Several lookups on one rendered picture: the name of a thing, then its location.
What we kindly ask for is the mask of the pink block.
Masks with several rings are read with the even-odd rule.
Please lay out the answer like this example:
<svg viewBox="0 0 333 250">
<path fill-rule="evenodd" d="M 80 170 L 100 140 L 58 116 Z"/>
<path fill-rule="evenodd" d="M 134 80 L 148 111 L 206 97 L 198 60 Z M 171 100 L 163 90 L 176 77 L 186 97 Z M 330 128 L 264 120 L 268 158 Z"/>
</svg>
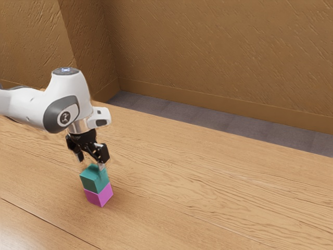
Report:
<svg viewBox="0 0 333 250">
<path fill-rule="evenodd" d="M 108 202 L 108 200 L 110 200 L 111 197 L 113 196 L 113 190 L 110 182 L 99 193 L 94 193 L 87 189 L 84 189 L 84 193 L 86 199 L 90 203 L 99 207 L 104 207 L 104 205 Z"/>
</svg>

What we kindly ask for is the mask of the teal block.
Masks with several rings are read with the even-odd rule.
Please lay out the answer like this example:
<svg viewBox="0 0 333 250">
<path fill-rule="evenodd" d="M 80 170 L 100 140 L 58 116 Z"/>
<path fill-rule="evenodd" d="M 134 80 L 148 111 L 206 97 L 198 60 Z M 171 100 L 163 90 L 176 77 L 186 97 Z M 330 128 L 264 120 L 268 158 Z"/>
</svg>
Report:
<svg viewBox="0 0 333 250">
<path fill-rule="evenodd" d="M 102 171 L 96 164 L 90 164 L 80 173 L 80 179 L 83 187 L 93 193 L 99 194 L 109 183 L 109 177 L 106 168 Z"/>
</svg>

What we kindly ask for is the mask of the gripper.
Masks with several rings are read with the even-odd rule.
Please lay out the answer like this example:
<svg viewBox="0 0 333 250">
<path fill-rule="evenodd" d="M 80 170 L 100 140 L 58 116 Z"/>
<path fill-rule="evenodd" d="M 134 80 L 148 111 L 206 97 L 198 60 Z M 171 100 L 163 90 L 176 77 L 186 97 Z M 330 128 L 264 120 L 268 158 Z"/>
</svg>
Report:
<svg viewBox="0 0 333 250">
<path fill-rule="evenodd" d="M 97 132 L 91 129 L 85 133 L 66 135 L 66 143 L 69 150 L 76 156 L 78 162 L 84 160 L 82 151 L 87 152 L 95 161 L 99 171 L 105 169 L 106 162 L 110 159 L 109 151 L 105 143 L 99 144 L 96 141 Z"/>
</svg>

